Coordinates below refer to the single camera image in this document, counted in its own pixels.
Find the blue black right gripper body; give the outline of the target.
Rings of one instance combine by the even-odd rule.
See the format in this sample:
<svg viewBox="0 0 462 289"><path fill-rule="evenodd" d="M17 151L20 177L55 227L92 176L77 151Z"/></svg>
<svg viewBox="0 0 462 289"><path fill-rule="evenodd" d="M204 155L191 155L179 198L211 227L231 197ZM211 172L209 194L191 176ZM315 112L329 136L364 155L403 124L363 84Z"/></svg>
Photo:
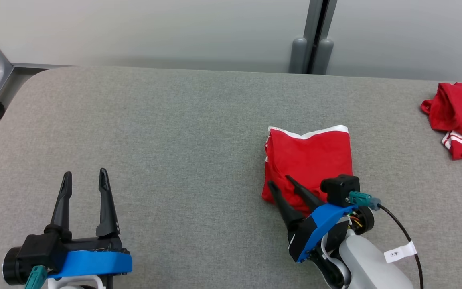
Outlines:
<svg viewBox="0 0 462 289"><path fill-rule="evenodd" d="M291 258L297 263L308 260L318 242L342 217L357 208L357 205L340 207L324 204L317 207L307 218L293 223L288 229L288 252Z"/></svg>

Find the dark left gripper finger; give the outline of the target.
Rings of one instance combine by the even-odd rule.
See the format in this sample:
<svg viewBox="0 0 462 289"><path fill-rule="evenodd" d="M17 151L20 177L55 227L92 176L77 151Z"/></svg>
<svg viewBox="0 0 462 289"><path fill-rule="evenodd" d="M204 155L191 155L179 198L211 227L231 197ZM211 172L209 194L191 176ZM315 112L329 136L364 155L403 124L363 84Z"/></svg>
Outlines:
<svg viewBox="0 0 462 289"><path fill-rule="evenodd" d="M62 241L70 241L72 239L72 233L69 230L69 200L71 196L72 173L68 171L63 175L50 224L45 227L46 233L56 232Z"/></svg>
<svg viewBox="0 0 462 289"><path fill-rule="evenodd" d="M99 238L118 236L120 227L108 171L105 168L99 171L99 192L101 194L100 222L96 229L96 236Z"/></svg>

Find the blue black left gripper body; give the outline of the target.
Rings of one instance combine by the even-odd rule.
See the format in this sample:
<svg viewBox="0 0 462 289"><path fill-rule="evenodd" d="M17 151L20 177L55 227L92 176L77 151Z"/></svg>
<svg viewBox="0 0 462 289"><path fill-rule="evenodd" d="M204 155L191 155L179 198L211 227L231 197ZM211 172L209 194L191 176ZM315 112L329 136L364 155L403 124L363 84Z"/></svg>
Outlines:
<svg viewBox="0 0 462 289"><path fill-rule="evenodd" d="M49 273L49 278L126 275L133 271L130 252L119 236L78 238L63 245L68 251L65 263L59 273Z"/></svg>

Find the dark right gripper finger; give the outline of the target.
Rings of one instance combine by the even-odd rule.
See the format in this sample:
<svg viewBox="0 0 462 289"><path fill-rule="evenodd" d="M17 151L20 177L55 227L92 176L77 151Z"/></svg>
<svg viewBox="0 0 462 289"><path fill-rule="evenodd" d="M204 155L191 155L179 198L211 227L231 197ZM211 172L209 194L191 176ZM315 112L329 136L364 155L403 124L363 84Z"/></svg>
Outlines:
<svg viewBox="0 0 462 289"><path fill-rule="evenodd" d="M295 181L291 176L285 175L285 177L294 185L294 193L301 197L305 205L308 207L310 214L318 207L324 205L317 196L315 196L310 190Z"/></svg>
<svg viewBox="0 0 462 289"><path fill-rule="evenodd" d="M300 223L305 219L304 214L295 210L286 199L284 199L281 190L273 181L268 181L267 185L287 230L296 231Z"/></svg>

